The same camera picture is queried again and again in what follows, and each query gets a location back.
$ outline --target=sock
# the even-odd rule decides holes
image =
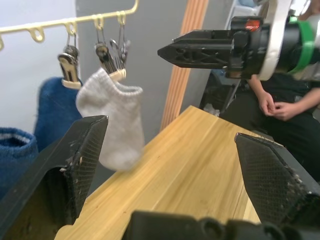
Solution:
[[[100,68],[79,90],[76,106],[83,117],[106,115],[109,124],[99,157],[114,171],[128,171],[139,161],[145,140],[141,122],[141,96],[137,86],[112,81]]]
[[[62,138],[74,121],[82,118],[76,107],[77,93],[63,86],[61,77],[50,78],[42,85],[34,130],[39,151]]]
[[[0,127],[0,200],[37,155],[35,136],[17,128]]]

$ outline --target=gold hanging rack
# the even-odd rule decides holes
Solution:
[[[53,21],[35,22],[16,26],[0,27],[0,51],[5,47],[4,41],[1,38],[1,35],[3,34],[28,31],[34,41],[36,41],[37,43],[42,43],[45,40],[44,28],[64,25],[68,34],[70,36],[74,36],[77,33],[78,23],[93,21],[95,28],[101,30],[104,27],[104,19],[117,17],[120,24],[125,24],[126,15],[135,13],[137,11],[138,5],[139,0],[135,0],[133,7],[129,10],[114,11],[103,14],[95,14],[91,16],[64,18]]]

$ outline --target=sock cuff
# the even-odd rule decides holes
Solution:
[[[95,95],[104,93],[101,94],[102,98],[107,97],[109,99],[116,97],[117,100],[124,102],[137,99],[143,93],[143,89],[139,86],[126,86],[113,81],[103,68],[100,68],[85,82],[80,89],[77,98],[81,97],[82,94],[85,94],[86,91],[90,91]]]
[[[19,158],[34,153],[38,153],[34,135],[14,127],[0,127],[0,156]]]

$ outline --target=gray wall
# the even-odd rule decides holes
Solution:
[[[210,0],[204,27],[223,29],[233,0]],[[134,0],[77,0],[77,16],[130,9]],[[179,36],[187,0],[140,0],[137,12],[127,16],[126,35],[131,40],[127,60],[127,85],[143,88],[142,124],[145,141],[154,138],[160,129],[172,65],[157,55],[157,50]],[[116,19],[106,19],[105,37],[118,39]],[[97,32],[92,22],[79,25],[80,71],[82,80],[99,68],[94,45]],[[192,70],[187,86],[184,110],[198,106],[208,80],[208,70]]]
[[[223,30],[234,0],[209,0],[202,29]],[[199,107],[210,70],[192,69],[182,102],[181,112],[187,107]]]

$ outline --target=black shirt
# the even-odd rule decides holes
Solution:
[[[295,103],[312,88],[320,88],[320,82],[298,81],[290,74],[275,73],[268,81],[261,81],[263,89],[270,93],[275,102]],[[308,110],[313,113],[316,107]]]

